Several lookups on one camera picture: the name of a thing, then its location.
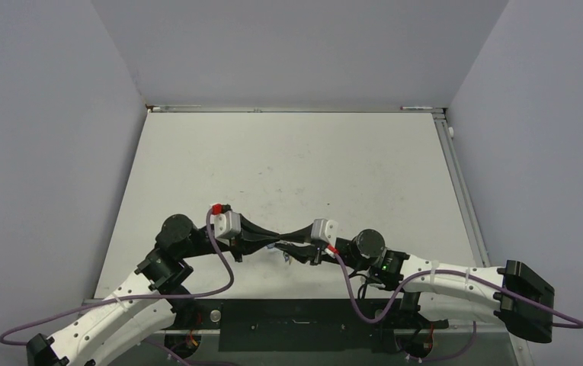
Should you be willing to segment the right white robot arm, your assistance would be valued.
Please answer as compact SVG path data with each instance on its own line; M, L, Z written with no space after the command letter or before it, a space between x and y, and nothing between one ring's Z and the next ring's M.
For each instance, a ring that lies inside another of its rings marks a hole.
M275 247L302 262L343 263L365 271L383 291L399 291L399 318L408 326L426 319L504 324L530 342L553 338L554 287L523 262L497 267L464 267L389 249L382 234L365 229L352 239L336 236L333 225L283 234Z

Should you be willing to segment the aluminium table frame rail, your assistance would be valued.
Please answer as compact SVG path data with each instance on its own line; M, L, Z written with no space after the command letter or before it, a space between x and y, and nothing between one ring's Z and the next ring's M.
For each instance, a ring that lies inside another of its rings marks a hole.
M434 118L448 173L460 208L460 219L466 231L467 240L461 242L458 236L446 239L435 246L428 256L438 264L439 269L450 269L487 280L496 279L501 283L502 276L497 267L490 262L487 249L479 228L479 222L472 206L469 191L461 172L460 162L453 148L453 133L444 118ZM426 294L421 303L421 313L429 320L447 320L450 325L477 323L482 328L505 329L506 325L495 314L498 303L492 299L494 290L462 276L442 274L436 276L437 283L452 284L453 290Z

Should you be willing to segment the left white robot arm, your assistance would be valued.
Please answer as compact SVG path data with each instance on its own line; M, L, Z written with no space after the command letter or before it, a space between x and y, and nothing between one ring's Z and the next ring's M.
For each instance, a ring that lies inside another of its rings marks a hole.
M25 345L29 365L103 365L156 330L171 324L189 326L195 317L197 298L226 292L235 274L225 256L237 261L282 240L228 205L215 205L198 228L184 214L168 217L155 245L126 279L97 303L72 310L79 318L51 335L37 334ZM218 255L229 280L217 289L192 294L183 285L193 273L186 261L202 255Z

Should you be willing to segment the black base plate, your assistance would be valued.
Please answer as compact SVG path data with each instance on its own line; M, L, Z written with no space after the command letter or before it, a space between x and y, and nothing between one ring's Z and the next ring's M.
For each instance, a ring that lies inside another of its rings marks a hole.
M395 353L396 340L424 343L431 330L448 328L396 300L379 323L365 323L348 299L200 299L165 328L165 345L191 354L212 336L221 352L339 352L369 349Z

